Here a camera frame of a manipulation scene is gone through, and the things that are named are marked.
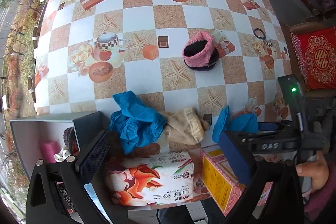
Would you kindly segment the right hand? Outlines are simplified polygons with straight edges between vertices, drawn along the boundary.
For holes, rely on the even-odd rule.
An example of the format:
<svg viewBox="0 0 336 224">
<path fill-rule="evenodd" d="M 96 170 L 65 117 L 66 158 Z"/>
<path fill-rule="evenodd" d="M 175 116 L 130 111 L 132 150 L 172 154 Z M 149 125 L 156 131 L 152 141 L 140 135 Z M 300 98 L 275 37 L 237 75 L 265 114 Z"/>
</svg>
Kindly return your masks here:
<svg viewBox="0 0 336 224">
<path fill-rule="evenodd" d="M 300 177 L 311 178 L 312 193 L 322 189 L 329 178 L 329 169 L 322 151 L 317 151 L 316 161 L 305 162 L 295 168 Z"/>
</svg>

